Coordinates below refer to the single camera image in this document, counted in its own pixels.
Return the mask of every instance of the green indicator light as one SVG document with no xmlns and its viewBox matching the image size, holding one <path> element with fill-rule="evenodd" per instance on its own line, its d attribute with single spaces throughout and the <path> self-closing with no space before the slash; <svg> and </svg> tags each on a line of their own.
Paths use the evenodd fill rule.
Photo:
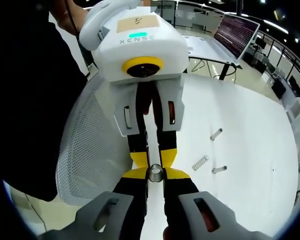
<svg viewBox="0 0 300 240">
<path fill-rule="evenodd" d="M 147 35 L 148 34 L 146 32 L 138 32 L 138 33 L 130 34 L 129 38 L 132 39 L 132 38 L 138 38 L 138 37 L 145 37 Z"/>
</svg>

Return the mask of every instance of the metal pin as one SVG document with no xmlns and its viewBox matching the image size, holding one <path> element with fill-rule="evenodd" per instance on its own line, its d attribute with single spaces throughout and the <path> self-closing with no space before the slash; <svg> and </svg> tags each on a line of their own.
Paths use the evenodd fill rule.
<svg viewBox="0 0 300 240">
<path fill-rule="evenodd" d="M 213 134 L 211 137 L 210 137 L 210 140 L 211 141 L 214 141 L 219 135 L 220 133 L 223 132 L 223 129 L 222 128 L 219 128 L 218 131 L 215 132 L 215 134 Z"/>
<path fill-rule="evenodd" d="M 222 166 L 222 167 L 218 167 L 218 168 L 212 169 L 211 172 L 212 172 L 213 174 L 217 174 L 217 173 L 223 172 L 223 171 L 225 171 L 225 170 L 227 170 L 227 169 L 228 169 L 227 166 Z"/>
</svg>

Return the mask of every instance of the black sleeve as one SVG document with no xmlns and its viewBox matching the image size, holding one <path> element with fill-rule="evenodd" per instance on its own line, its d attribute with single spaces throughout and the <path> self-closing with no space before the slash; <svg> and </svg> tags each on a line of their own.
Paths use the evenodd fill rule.
<svg viewBox="0 0 300 240">
<path fill-rule="evenodd" d="M 28 195 L 57 195 L 68 116 L 87 79 L 55 25 L 28 19 L 0 42 L 0 177 Z"/>
</svg>

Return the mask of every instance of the desk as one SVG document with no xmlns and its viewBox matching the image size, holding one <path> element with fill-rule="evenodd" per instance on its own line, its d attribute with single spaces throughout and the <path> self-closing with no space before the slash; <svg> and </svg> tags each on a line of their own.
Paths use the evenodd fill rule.
<svg viewBox="0 0 300 240">
<path fill-rule="evenodd" d="M 233 209 L 251 231 L 273 236 L 287 221 L 298 186 L 294 134 L 283 107 L 244 87 L 194 74 L 186 76 L 181 131 L 173 168 L 185 171 L 200 191 L 208 191 Z M 158 163 L 152 107 L 145 116 L 151 163 Z M 210 135 L 223 132 L 215 141 Z M 192 166 L 203 156 L 199 170 Z M 214 167 L 227 166 L 212 174 Z M 167 226 L 163 183 L 149 183 L 147 216 L 141 239 L 161 239 Z"/>
<path fill-rule="evenodd" d="M 229 59 L 222 57 L 226 55 L 226 53 L 223 52 L 222 49 L 217 51 L 212 48 L 206 39 L 198 36 L 184 36 L 184 38 L 188 45 L 189 58 L 224 64 L 219 80 L 225 79 L 230 66 L 233 66 L 235 69 L 238 67 L 239 64 L 237 62 L 230 61 Z"/>
</svg>

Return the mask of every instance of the paper label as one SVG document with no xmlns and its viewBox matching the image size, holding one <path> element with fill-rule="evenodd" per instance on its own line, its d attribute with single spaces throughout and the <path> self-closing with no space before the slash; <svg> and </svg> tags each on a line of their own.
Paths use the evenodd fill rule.
<svg viewBox="0 0 300 240">
<path fill-rule="evenodd" d="M 116 32 L 159 27 L 156 15 L 134 16 L 118 21 Z"/>
</svg>

